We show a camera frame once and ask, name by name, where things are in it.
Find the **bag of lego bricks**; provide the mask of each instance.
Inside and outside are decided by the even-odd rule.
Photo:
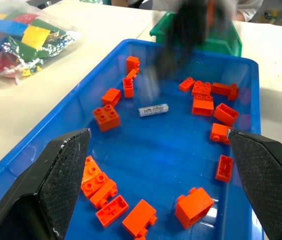
[[[80,36],[69,23],[24,0],[0,0],[0,75],[18,83],[44,69]]]

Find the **white table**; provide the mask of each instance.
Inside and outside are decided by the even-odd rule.
[[[86,38],[74,52],[19,86],[0,79],[0,160],[119,42],[128,38],[153,41],[149,31],[153,15],[159,14],[70,0],[45,11],[72,22]],[[259,63],[262,134],[282,142],[282,27],[236,26],[243,42],[242,56]]]

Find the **blue plastic tray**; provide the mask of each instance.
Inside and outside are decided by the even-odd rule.
[[[165,81],[153,104],[169,105],[169,112],[140,118],[138,97],[119,101],[115,109],[121,126],[100,133],[92,111],[102,105],[109,88],[122,89],[128,56],[139,58],[143,70],[159,44],[124,40],[87,75],[21,142],[0,161],[0,199],[16,177],[32,164],[49,140],[80,128],[91,128],[88,155],[113,179],[129,204],[129,210],[104,229],[96,210],[80,193],[66,239],[132,239],[122,220],[145,199],[157,211],[158,220],[147,239],[263,239],[262,228],[242,189],[237,166],[229,184],[215,179],[221,154],[231,156],[229,146],[209,140],[214,117],[191,114],[193,97],[178,90],[186,77],[204,82],[236,83],[239,98],[230,102],[213,95],[214,104],[225,103],[240,112],[236,128],[260,133],[258,65],[249,59],[197,52],[193,64],[178,79]],[[143,81],[142,73],[134,83]],[[193,187],[203,187],[214,205],[207,216],[184,230],[174,215],[176,199]]]

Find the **battery label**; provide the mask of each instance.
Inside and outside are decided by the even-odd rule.
[[[166,113],[169,111],[169,106],[167,104],[160,104],[155,106],[139,108],[138,110],[140,117],[146,117],[150,115]]]

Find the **orange duplo brick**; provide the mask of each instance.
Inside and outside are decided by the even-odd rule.
[[[114,197],[118,192],[117,185],[109,179],[96,193],[90,198],[92,205],[97,208],[103,208],[110,197]]]
[[[220,94],[224,96],[229,96],[231,92],[231,87],[222,83],[214,82],[212,84],[211,93]]]
[[[193,80],[193,78],[188,77],[186,80],[184,80],[183,82],[179,84],[179,89],[182,92],[187,92],[194,86],[194,84],[195,84],[195,81]]]
[[[123,220],[122,224],[134,238],[145,239],[143,237],[148,232],[146,227],[154,225],[156,221],[156,210],[142,199]]]
[[[113,106],[109,104],[94,110],[93,115],[101,132],[116,128],[121,124],[118,113]]]
[[[202,187],[192,188],[188,196],[178,197],[174,214],[187,229],[206,216],[213,204],[213,200]]]
[[[229,145],[230,141],[227,137],[229,129],[231,129],[230,126],[213,123],[210,139],[213,140],[214,142],[221,142]]]
[[[92,178],[94,178],[96,175],[100,173],[101,173],[101,170],[98,167],[96,161],[93,159],[93,157],[87,156],[85,158],[85,163],[84,163],[82,184],[91,180]]]
[[[105,95],[102,97],[103,105],[112,105],[113,107],[117,105],[121,99],[121,91],[115,88],[110,88]]]
[[[126,72],[130,73],[132,69],[135,69],[137,73],[140,71],[140,61],[136,56],[129,56],[126,59]]]
[[[214,103],[210,95],[197,94],[193,98],[192,114],[211,117],[213,115]]]
[[[125,98],[133,98],[135,96],[135,92],[133,89],[133,80],[131,78],[123,79],[123,92]]]
[[[100,220],[103,227],[109,226],[113,223],[118,217],[120,217],[125,211],[127,211],[129,205],[123,199],[121,195],[117,196],[102,209],[100,209],[96,216]]]
[[[230,91],[230,94],[227,97],[227,99],[230,100],[230,101],[234,101],[239,96],[239,89],[238,89],[236,84],[231,84],[230,89],[231,89],[231,91]]]
[[[137,77],[137,70],[132,69],[125,78],[134,80]]]
[[[237,121],[239,113],[224,103],[221,103],[215,108],[213,116],[225,125],[231,127]]]
[[[203,83],[201,81],[196,81],[192,89],[192,96],[196,94],[210,95],[211,94],[211,83],[209,82]]]
[[[108,181],[109,178],[104,172],[99,173],[89,181],[84,182],[81,185],[81,190],[84,195],[89,199],[92,197],[93,194],[96,193],[105,183]]]
[[[215,178],[219,181],[228,183],[232,177],[233,158],[221,155],[217,165]]]

